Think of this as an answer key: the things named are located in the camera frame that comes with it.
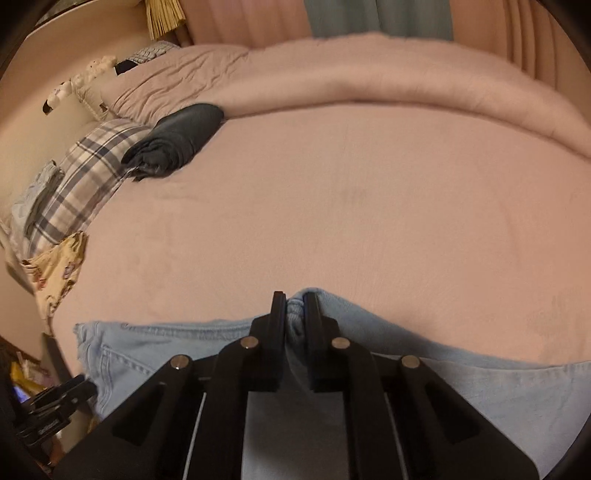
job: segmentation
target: pillow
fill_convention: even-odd
[[[138,50],[132,56],[127,57],[125,60],[120,61],[117,65],[115,65],[115,71],[117,75],[121,75],[122,73],[125,73],[128,70],[131,70],[142,63],[154,60],[156,57],[164,55],[169,50],[175,48],[180,47],[178,45],[175,45],[174,43],[170,43],[164,40],[152,43],[151,45],[148,45],[147,47]]]
[[[63,180],[33,222],[28,258],[90,225],[124,179],[123,155],[149,131],[118,118],[99,125],[71,147],[59,164],[65,172]]]
[[[90,112],[90,114],[99,122],[113,120],[116,115],[111,112],[103,103],[100,95],[100,89],[108,81],[117,77],[115,69],[111,68],[92,80],[90,83],[79,88],[74,88],[74,93],[78,101]]]

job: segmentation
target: black clamp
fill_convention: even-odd
[[[84,375],[48,388],[22,405],[25,420],[17,428],[18,437],[34,450],[67,427],[74,412],[94,396],[96,386],[85,380]]]

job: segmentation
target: pillowcase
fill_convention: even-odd
[[[63,180],[33,222],[27,258],[90,225],[125,177],[123,155],[149,131],[149,127],[117,118],[99,125],[71,147],[59,165],[65,172]]]
[[[164,55],[169,50],[173,50],[175,48],[180,47],[178,45],[175,45],[174,43],[170,43],[164,40],[152,43],[151,45],[148,45],[147,47],[138,50],[132,56],[127,57],[125,60],[120,61],[117,65],[115,65],[115,71],[117,75],[121,75],[122,73],[136,68],[138,65],[141,65],[142,63],[154,60],[156,57]]]

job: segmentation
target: wall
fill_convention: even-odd
[[[33,295],[0,265],[0,335],[35,358],[41,358],[43,322]]]
[[[149,43],[145,8],[138,0],[93,0],[27,37],[0,80],[0,204],[11,205],[41,166],[59,160],[92,120],[73,96],[45,116],[41,108],[51,90],[95,58],[124,59]],[[2,261],[0,336],[38,356],[42,331],[34,298]]]

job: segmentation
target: plaid pillow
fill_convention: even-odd
[[[123,182],[123,155],[149,131],[149,127],[117,118],[98,126],[68,150],[60,164],[64,178],[27,235],[28,258],[90,225]]]

